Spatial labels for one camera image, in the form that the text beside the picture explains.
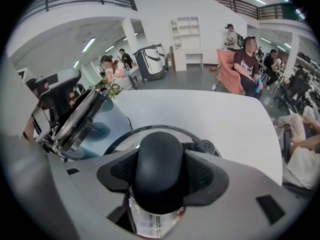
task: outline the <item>gray floor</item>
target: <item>gray floor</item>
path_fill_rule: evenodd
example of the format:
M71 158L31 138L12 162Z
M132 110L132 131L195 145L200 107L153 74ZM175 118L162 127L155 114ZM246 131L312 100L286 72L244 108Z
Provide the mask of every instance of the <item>gray floor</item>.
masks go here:
M210 72L209 66L204 66L203 71L195 68L178 72L166 72L166 76L159 80L148 81L138 85L139 90L150 89L181 89L181 90L200 90L212 91L214 84L218 84L217 72ZM223 84L216 89L216 92L228 93L228 90L223 87ZM285 108L279 109L278 102L274 101L272 91L263 89L263 94L260 99L265 107L265 110L270 117L278 118L288 114Z

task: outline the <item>person in white shirt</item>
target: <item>person in white shirt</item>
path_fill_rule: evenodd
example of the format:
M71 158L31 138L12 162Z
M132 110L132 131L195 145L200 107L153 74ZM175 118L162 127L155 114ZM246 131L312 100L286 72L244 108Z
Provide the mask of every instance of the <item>person in white shirt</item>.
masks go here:
M105 77L108 79L108 82L113 81L124 90L132 88L125 66L121 61L103 55L100 59L100 64L105 71Z
M320 126L316 119L303 118L299 114L279 117L273 121L279 128L289 124L291 128L290 161L282 161L283 181L296 186L314 189L320 179L320 153L316 152L320 145ZM314 136L306 138L312 131Z
M238 35L235 32L234 25L228 24L225 28L228 29L228 32L226 33L226 42L224 44L227 46L227 48L234 50L240 49L239 45L237 44Z

